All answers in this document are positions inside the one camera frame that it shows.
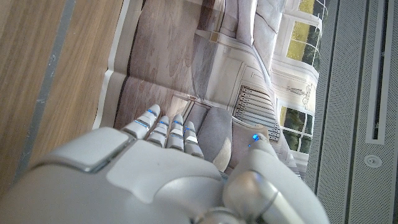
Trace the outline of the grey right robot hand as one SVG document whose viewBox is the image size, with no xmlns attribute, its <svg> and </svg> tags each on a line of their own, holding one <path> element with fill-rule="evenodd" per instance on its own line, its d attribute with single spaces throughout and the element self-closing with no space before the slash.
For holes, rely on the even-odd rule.
<svg viewBox="0 0 398 224">
<path fill-rule="evenodd" d="M 193 123 L 151 106 L 35 162 L 1 199 L 2 223 L 328 223 L 259 128 L 230 174 L 203 158 Z"/>
</svg>

